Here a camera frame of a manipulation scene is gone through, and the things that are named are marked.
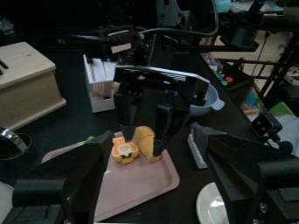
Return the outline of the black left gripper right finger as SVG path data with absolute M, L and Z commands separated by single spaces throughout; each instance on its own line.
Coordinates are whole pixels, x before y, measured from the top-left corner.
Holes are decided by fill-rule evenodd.
M 299 157 L 195 123 L 229 224 L 299 224 Z

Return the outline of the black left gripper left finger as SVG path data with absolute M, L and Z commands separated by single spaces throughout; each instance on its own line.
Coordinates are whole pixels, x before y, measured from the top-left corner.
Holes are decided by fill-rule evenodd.
M 92 224 L 112 133 L 41 163 L 16 182 L 12 224 Z

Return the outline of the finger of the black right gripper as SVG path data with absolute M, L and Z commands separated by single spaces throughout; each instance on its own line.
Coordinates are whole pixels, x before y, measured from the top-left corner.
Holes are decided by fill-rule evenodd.
M 156 108 L 153 155 L 159 156 L 164 151 L 172 137 L 188 121 L 189 108 L 160 104 Z
M 136 127 L 132 124 L 132 104 L 135 99 L 131 96 L 127 96 L 121 93 L 116 93 L 116 112 L 120 122 L 120 129 L 127 142 L 131 142 L 133 139 Z

